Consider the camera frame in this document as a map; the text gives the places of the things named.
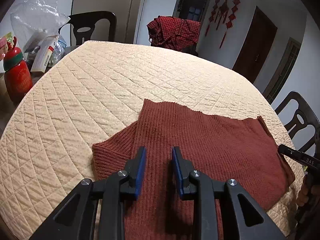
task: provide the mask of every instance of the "beige tablecloth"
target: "beige tablecloth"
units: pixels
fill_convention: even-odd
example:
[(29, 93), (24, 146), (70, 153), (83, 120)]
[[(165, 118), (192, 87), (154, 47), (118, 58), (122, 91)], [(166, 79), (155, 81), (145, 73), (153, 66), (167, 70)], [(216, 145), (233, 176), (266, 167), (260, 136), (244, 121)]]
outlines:
[[(91, 145), (136, 121), (145, 98), (205, 114), (261, 115), (278, 144), (293, 144), (259, 91), (232, 70), (150, 46), (88, 41), (25, 96), (0, 140), (0, 215), (28, 239), (83, 178), (94, 179)], [(303, 171), (268, 215), (288, 234)]]

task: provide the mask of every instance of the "ribbed knit sweater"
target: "ribbed knit sweater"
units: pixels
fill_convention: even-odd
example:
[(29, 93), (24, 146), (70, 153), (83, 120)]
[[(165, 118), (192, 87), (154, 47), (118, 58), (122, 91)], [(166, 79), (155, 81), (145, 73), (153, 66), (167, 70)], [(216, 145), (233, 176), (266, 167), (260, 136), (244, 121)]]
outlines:
[[(98, 179), (123, 169), (139, 146), (147, 148), (146, 169), (138, 201), (125, 208), (126, 240), (191, 239), (193, 201), (176, 192), (173, 146), (212, 179), (238, 180), (265, 210), (295, 179), (261, 117), (237, 120), (145, 100), (136, 122), (92, 146)], [(221, 221), (219, 231), (222, 238)]]

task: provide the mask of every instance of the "red checkered cloth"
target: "red checkered cloth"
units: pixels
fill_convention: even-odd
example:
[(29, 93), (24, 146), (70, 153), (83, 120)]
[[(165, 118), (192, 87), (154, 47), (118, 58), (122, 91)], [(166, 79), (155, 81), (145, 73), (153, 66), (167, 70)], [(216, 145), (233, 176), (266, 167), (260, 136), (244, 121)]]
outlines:
[(198, 42), (200, 22), (158, 16), (148, 25), (151, 46), (182, 51)]

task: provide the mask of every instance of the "black chair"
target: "black chair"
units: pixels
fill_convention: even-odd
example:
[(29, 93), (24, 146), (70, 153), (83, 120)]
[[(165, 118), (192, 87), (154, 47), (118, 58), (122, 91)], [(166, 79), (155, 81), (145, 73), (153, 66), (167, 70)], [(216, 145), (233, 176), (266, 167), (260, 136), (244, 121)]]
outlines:
[[(107, 11), (97, 11), (73, 14), (69, 17), (70, 20), (66, 24), (73, 25), (73, 33), (76, 37), (76, 45), (81, 45), (83, 38), (84, 41), (89, 41), (91, 39), (91, 35), (96, 27), (96, 23), (101, 19), (107, 19), (110, 22), (108, 41), (115, 41), (117, 18), (114, 13)], [(90, 30), (85, 32), (78, 32), (80, 28), (84, 27), (89, 27)]]
[[(294, 99), (298, 102), (298, 109), (295, 111), (292, 120), (287, 123), (284, 127), (287, 131), (289, 131), (292, 127), (292, 130), (289, 132), (289, 136), (292, 139), (295, 134), (306, 128), (307, 125), (312, 125), (315, 128), (314, 136), (304, 145), (299, 151), (306, 152), (313, 144), (316, 144), (316, 153), (315, 157), (320, 151), (320, 143), (319, 143), (319, 132), (320, 132), (320, 123), (315, 113), (312, 111), (308, 103), (303, 99), (303, 97), (296, 91), (291, 91), (286, 98), (281, 102), (281, 104), (276, 108), (276, 114), (279, 114), (284, 107), (289, 103), (291, 99)], [(300, 115), (303, 119), (303, 124), (299, 121), (298, 115)]]

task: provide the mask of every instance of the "red hanging ornament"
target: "red hanging ornament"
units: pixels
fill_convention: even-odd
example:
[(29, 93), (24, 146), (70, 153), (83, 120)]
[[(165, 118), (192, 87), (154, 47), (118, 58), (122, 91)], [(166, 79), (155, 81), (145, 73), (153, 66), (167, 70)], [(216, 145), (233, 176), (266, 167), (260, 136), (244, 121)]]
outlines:
[(232, 9), (231, 9), (231, 10), (232, 10), (232, 14), (230, 14), (229, 17), (228, 17), (228, 18), (229, 18), (229, 21), (226, 23), (227, 30), (226, 30), (226, 32), (224, 33), (224, 36), (223, 36), (223, 38), (222, 38), (222, 41), (221, 41), (221, 44), (220, 44), (219, 49), (221, 49), (221, 47), (222, 47), (222, 44), (223, 44), (223, 42), (224, 42), (224, 40), (225, 40), (225, 38), (226, 38), (228, 29), (230, 29), (230, 28), (233, 27), (232, 21), (233, 21), (234, 19), (236, 19), (235, 12), (238, 10), (237, 5), (240, 4), (240, 0), (233, 0), (233, 3), (234, 3), (235, 6), (232, 7)]
[(220, 18), (219, 18), (219, 21), (218, 21), (218, 25), (217, 25), (217, 28), (216, 30), (218, 30), (219, 28), (219, 25), (220, 25), (220, 22), (221, 22), (221, 19), (224, 17), (223, 19), (223, 23), (225, 23), (226, 21), (226, 18), (227, 18), (227, 15), (228, 15), (228, 11), (229, 11), (229, 7), (228, 7), (228, 0), (225, 0), (224, 3), (219, 7), (219, 11), (220, 11)]
[(209, 28), (210, 28), (210, 23), (214, 20), (214, 15), (216, 14), (216, 9), (218, 8), (218, 3), (220, 0), (215, 0), (215, 5), (213, 6), (213, 10), (211, 12), (211, 16), (209, 17), (209, 24), (207, 26), (207, 29), (205, 30), (204, 36), (207, 36)]
[(220, 10), (218, 10), (218, 13), (217, 13), (216, 19), (214, 20), (214, 23), (216, 23), (219, 16), (220, 16)]

